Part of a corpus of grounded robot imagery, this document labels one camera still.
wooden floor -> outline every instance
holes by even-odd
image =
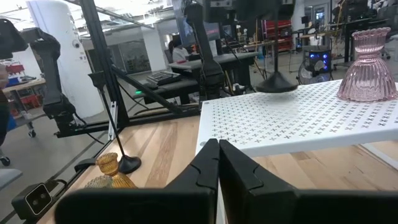
[[[199,116],[183,118],[123,130],[120,136],[126,154],[142,159],[142,166],[129,175],[138,187],[165,187],[191,162],[195,156],[199,119]],[[384,153],[398,160],[398,142],[377,142],[374,146],[383,147]],[[115,142],[104,151],[107,152],[120,155]],[[300,189],[398,189],[398,171],[358,146],[254,160]],[[68,192],[84,187],[100,175],[98,167],[88,168]],[[53,210],[54,207],[39,223],[54,223]]]

keyboard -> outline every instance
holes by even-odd
[[[181,80],[181,75],[174,72],[159,72],[149,75],[146,80],[158,86],[175,83]]]

pink glass vase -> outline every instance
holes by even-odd
[[[380,58],[390,28],[378,28],[353,33],[358,59],[350,66],[337,96],[342,100],[384,101],[397,97],[394,77]]]

white perforated table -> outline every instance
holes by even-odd
[[[340,82],[205,101],[196,153],[210,138],[251,157],[398,139],[397,100],[343,101],[336,97]]]

black lamp base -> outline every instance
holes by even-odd
[[[138,157],[122,156],[119,161],[119,171],[123,174],[130,174],[141,166],[141,159]]]
[[[256,90],[262,93],[285,93],[297,89],[297,86],[287,81],[280,72],[275,72],[269,79],[260,82]]]

